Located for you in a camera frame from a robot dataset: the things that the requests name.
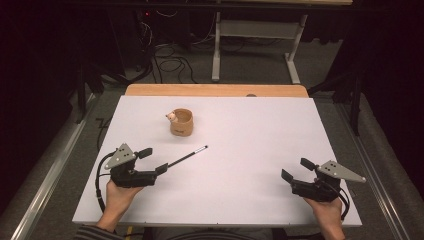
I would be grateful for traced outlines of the person's left hand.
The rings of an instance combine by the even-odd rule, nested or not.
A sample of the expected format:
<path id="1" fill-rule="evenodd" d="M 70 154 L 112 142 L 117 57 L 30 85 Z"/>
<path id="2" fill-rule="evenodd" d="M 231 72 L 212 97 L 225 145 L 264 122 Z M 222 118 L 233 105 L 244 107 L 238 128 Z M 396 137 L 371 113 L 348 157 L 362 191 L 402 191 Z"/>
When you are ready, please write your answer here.
<path id="1" fill-rule="evenodd" d="M 112 180 L 107 183 L 106 208 L 104 214 L 111 219 L 120 219 L 130 207 L 142 187 L 118 187 Z"/>

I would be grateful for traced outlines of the wooden cup with animal figure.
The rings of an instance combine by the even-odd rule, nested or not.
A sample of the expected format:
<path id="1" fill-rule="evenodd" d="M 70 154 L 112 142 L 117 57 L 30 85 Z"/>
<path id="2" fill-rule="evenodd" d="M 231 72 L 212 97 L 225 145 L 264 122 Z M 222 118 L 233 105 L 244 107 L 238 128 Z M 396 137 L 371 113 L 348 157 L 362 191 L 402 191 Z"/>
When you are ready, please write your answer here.
<path id="1" fill-rule="evenodd" d="M 175 136 L 188 137 L 194 129 L 193 114 L 190 110 L 178 108 L 166 115 L 170 121 L 170 132 Z"/>

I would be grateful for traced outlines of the person's right hand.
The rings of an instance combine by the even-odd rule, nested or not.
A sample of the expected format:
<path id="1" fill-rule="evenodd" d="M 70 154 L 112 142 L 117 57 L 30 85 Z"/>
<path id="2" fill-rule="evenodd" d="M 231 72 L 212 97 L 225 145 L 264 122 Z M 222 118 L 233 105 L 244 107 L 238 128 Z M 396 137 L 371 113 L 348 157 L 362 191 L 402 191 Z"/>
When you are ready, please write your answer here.
<path id="1" fill-rule="evenodd" d="M 306 203 L 312 208 L 313 214 L 323 232 L 333 232 L 342 229 L 341 200 L 336 198 L 331 202 L 317 202 L 305 198 Z"/>

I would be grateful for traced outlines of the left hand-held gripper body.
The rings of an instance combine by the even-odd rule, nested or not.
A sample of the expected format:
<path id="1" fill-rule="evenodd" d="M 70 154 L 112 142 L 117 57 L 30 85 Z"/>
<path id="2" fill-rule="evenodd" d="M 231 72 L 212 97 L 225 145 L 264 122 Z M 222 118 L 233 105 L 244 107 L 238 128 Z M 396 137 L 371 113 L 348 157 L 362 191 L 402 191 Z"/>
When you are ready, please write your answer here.
<path id="1" fill-rule="evenodd" d="M 112 154 L 105 169 L 110 171 L 111 180 L 123 188 L 152 186 L 157 179 L 156 171 L 137 171 L 135 163 L 139 159 L 138 152 L 123 143 Z"/>

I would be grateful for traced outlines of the white board sheet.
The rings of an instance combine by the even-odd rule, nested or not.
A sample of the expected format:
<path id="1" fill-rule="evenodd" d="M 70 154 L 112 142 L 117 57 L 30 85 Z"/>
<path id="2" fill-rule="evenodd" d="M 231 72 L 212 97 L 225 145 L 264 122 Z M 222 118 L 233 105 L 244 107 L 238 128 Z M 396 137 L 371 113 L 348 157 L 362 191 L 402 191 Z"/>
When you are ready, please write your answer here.
<path id="1" fill-rule="evenodd" d="M 193 114 L 188 137 L 170 132 L 166 115 L 178 108 Z M 122 221 L 145 226 L 312 226 L 311 208 L 281 170 L 310 182 L 315 175 L 300 160 L 323 164 L 335 157 L 311 98 L 123 96 L 99 154 L 123 143 L 153 149 L 137 170 L 209 146 L 136 196 Z"/>

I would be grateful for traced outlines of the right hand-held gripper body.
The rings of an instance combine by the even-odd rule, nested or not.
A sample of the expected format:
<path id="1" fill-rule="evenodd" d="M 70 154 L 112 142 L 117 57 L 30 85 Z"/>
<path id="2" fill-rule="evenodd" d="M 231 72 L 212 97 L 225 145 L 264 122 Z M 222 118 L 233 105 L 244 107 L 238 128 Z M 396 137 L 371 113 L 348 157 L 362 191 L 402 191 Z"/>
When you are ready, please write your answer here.
<path id="1" fill-rule="evenodd" d="M 311 183 L 293 179 L 291 183 L 292 193 L 317 202 L 331 202 L 339 197 L 342 190 L 342 180 L 366 182 L 365 177 L 332 160 L 317 165 L 314 172 L 316 178 Z"/>

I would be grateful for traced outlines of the black pen with white tip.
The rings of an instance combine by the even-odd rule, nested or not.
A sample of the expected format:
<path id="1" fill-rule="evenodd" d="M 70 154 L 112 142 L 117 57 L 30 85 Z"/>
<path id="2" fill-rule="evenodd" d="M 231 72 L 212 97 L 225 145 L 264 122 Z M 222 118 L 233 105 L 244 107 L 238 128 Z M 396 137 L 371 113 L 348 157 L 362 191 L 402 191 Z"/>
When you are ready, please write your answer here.
<path id="1" fill-rule="evenodd" d="M 186 156 L 183 156 L 183 157 L 181 157 L 180 159 L 178 159 L 178 160 L 176 160 L 176 161 L 174 161 L 174 162 L 172 162 L 172 163 L 168 164 L 168 168 L 173 167 L 173 166 L 175 166 L 175 165 L 179 164 L 180 162 L 182 162 L 182 161 L 184 161 L 184 160 L 186 160 L 186 159 L 188 159 L 188 158 L 190 158 L 190 157 L 192 157 L 192 156 L 194 156 L 194 155 L 196 155 L 196 154 L 200 153 L 201 151 L 204 151 L 204 150 L 205 150 L 205 149 L 207 149 L 208 147 L 209 147 L 208 145 L 205 145 L 205 146 L 202 146 L 202 147 L 201 147 L 201 148 L 199 148 L 199 149 L 194 150 L 193 152 L 191 152 L 191 153 L 187 154 Z"/>

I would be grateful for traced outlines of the aluminium rail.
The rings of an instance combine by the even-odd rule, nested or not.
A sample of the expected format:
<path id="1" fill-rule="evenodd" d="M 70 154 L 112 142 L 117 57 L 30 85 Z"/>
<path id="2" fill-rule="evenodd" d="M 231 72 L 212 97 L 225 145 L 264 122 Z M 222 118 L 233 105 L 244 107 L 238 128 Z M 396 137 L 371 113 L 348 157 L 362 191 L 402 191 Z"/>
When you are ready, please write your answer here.
<path id="1" fill-rule="evenodd" d="M 86 115 L 97 103 L 96 94 L 85 97 L 85 112 L 80 113 L 78 107 L 72 111 L 7 208 L 10 215 L 4 215 L 3 219 L 10 221 L 13 233 L 6 240 L 28 240 L 38 223 L 85 127 Z"/>
<path id="2" fill-rule="evenodd" d="M 402 220 L 400 219 L 398 211 L 396 210 L 391 197 L 389 196 L 381 178 L 379 177 L 375 167 L 371 162 L 371 159 L 365 149 L 365 145 L 363 144 L 360 137 L 357 136 L 351 128 L 347 110 L 343 105 L 340 104 L 336 104 L 335 108 L 340 115 L 344 126 L 347 128 L 357 152 L 359 153 L 360 162 L 367 178 L 367 182 L 373 191 L 374 197 L 376 198 L 379 208 L 386 219 L 393 237 L 395 240 L 410 240 L 410 236 L 405 229 Z"/>

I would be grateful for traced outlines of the black metal stand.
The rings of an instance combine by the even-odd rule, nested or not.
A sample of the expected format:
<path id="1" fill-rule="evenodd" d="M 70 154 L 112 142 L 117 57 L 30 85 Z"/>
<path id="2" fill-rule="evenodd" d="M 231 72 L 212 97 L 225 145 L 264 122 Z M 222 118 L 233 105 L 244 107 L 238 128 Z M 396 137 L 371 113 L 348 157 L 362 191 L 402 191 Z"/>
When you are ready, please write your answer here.
<path id="1" fill-rule="evenodd" d="M 80 124 L 86 115 L 86 88 L 89 88 L 94 94 L 102 94 L 104 92 L 104 86 L 100 78 L 99 69 L 90 61 L 82 61 L 79 65 L 79 68 L 77 69 L 77 124 Z"/>
<path id="2" fill-rule="evenodd" d="M 334 103 L 350 103 L 349 124 L 356 136 L 359 135 L 358 120 L 360 113 L 360 98 L 363 73 L 360 71 L 347 71 L 334 77 L 330 77 L 307 90 L 309 95 L 320 91 L 333 89 L 332 99 Z"/>

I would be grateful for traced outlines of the white metal desk frame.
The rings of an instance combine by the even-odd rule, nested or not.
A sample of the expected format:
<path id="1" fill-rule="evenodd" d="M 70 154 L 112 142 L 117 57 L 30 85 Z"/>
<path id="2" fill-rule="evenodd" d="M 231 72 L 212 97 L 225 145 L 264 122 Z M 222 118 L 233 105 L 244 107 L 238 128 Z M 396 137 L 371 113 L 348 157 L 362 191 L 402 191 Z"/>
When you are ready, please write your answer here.
<path id="1" fill-rule="evenodd" d="M 294 58 L 306 26 L 308 16 L 302 15 L 297 22 L 270 22 L 253 20 L 221 19 L 218 12 L 215 18 L 214 54 L 211 78 L 214 82 L 220 80 L 220 47 L 222 37 L 284 39 L 293 42 L 290 52 L 284 54 L 285 63 L 291 82 L 300 84 L 300 79 L 294 63 Z"/>

